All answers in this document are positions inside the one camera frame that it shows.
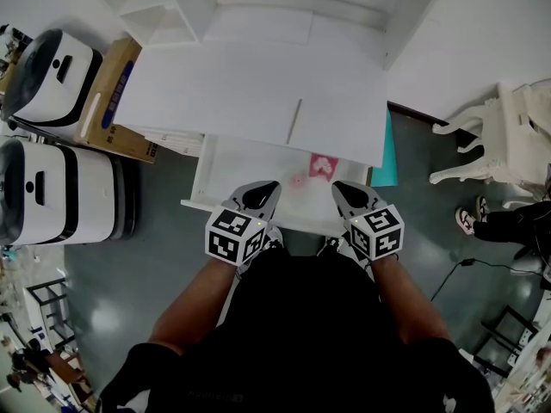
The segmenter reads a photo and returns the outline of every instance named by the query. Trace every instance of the cardboard box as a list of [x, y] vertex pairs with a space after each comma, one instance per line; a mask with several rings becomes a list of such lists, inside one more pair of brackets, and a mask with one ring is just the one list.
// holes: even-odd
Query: cardboard box
[[8, 88], [11, 76], [14, 74], [14, 70], [15, 65], [9, 64], [8, 70], [6, 71], [6, 73], [3, 74], [2, 78], [0, 78], [0, 95], [6, 95], [6, 89]]
[[119, 100], [140, 51], [140, 45], [131, 38], [117, 40], [111, 45], [92, 84], [73, 139], [81, 145], [153, 163], [157, 144], [124, 126], [113, 124]]

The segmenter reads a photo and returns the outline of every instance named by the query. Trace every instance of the white chair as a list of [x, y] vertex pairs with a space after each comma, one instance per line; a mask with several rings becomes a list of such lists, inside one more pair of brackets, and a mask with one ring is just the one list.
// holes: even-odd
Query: white chair
[[[549, 95], [548, 103], [545, 93]], [[486, 101], [483, 106], [462, 111], [449, 120], [447, 126], [435, 124], [432, 127], [436, 134], [452, 133], [465, 125], [475, 132], [481, 128], [479, 137], [457, 151], [466, 153], [483, 145], [484, 156], [466, 165], [432, 173], [431, 183], [452, 177], [460, 181], [492, 178], [516, 185], [545, 182], [547, 165], [551, 162], [551, 141], [547, 132], [551, 130], [551, 90], [545, 86], [537, 89], [523, 86], [513, 92], [499, 83], [498, 94], [498, 98]], [[537, 124], [530, 114], [537, 116]]]

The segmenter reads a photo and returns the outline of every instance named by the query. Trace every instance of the pink paper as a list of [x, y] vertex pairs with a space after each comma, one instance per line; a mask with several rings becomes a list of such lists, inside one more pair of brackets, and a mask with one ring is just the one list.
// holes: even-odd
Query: pink paper
[[310, 158], [310, 177], [324, 177], [329, 182], [337, 169], [338, 158], [312, 154]]

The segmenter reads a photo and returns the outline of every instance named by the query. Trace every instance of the sneaker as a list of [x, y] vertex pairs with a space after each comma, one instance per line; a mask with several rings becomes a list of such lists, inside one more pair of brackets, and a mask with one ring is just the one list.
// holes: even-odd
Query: sneaker
[[321, 247], [321, 250], [319, 250], [318, 256], [322, 252], [325, 252], [325, 250], [330, 250], [338, 253], [341, 246], [343, 246], [343, 242], [344, 242], [344, 239], [342, 237], [326, 237], [325, 244]]
[[283, 234], [277, 226], [272, 226], [268, 233], [264, 236], [264, 250], [283, 248]]
[[455, 211], [455, 221], [465, 231], [465, 234], [468, 236], [474, 234], [474, 217], [465, 208], [457, 208]]
[[488, 204], [486, 203], [486, 197], [478, 196], [476, 198], [476, 205], [475, 205], [474, 212], [475, 212], [476, 219], [479, 222], [487, 221], [488, 214], [490, 213], [490, 208], [488, 208]]

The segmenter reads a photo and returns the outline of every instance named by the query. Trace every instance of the white cabinet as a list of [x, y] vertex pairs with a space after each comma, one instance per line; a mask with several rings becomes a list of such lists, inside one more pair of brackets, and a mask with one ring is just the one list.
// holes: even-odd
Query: white cabinet
[[143, 47], [193, 44], [202, 39], [214, 0], [101, 0]]
[[265, 27], [255, 29], [254, 17], [244, 16], [244, 40], [231, 36], [237, 29], [229, 21], [215, 23], [200, 46], [142, 51], [115, 122], [380, 165], [387, 105], [383, 34], [311, 12], [271, 11], [263, 11], [265, 20], [276, 20], [274, 29], [287, 41], [266, 40]]

